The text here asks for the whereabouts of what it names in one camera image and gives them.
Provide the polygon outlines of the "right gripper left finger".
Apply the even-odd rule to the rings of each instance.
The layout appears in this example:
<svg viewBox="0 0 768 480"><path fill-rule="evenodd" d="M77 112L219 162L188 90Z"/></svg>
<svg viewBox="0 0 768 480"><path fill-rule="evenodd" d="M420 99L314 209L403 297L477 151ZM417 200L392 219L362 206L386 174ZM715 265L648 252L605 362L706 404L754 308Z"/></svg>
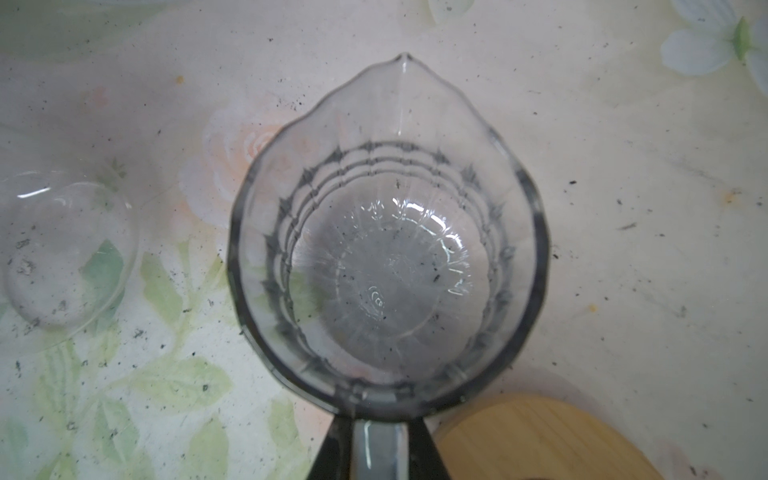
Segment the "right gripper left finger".
<svg viewBox="0 0 768 480"><path fill-rule="evenodd" d="M349 480L353 420L335 416L308 472L307 480Z"/></svg>

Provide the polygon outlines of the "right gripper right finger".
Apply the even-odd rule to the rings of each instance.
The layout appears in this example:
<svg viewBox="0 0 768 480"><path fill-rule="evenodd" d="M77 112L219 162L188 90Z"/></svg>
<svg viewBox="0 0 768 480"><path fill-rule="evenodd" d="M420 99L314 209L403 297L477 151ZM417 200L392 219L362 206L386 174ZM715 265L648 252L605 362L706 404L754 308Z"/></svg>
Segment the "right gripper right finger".
<svg viewBox="0 0 768 480"><path fill-rule="evenodd" d="M408 478L410 480L450 480L423 419L408 423Z"/></svg>

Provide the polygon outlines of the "grey ribbed glass pitcher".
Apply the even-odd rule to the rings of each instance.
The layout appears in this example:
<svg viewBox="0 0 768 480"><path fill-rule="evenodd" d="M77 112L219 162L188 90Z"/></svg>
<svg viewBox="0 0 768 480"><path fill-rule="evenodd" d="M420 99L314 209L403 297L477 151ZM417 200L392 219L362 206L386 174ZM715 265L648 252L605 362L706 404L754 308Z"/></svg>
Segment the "grey ribbed glass pitcher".
<svg viewBox="0 0 768 480"><path fill-rule="evenodd" d="M350 479L409 479L408 423L466 403L514 362L549 256L524 166L459 89L403 53L256 156L226 265L270 373L353 420Z"/></svg>

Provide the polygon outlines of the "clear glass carafe wooden handle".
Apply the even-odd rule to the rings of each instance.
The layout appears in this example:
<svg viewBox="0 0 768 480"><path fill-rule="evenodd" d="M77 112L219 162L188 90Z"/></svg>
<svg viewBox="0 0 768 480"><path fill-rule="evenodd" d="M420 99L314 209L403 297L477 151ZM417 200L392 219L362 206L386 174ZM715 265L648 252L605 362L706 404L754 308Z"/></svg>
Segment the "clear glass carafe wooden handle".
<svg viewBox="0 0 768 480"><path fill-rule="evenodd" d="M27 169L1 179L1 354L30 355L122 297L135 211L109 168Z"/></svg>

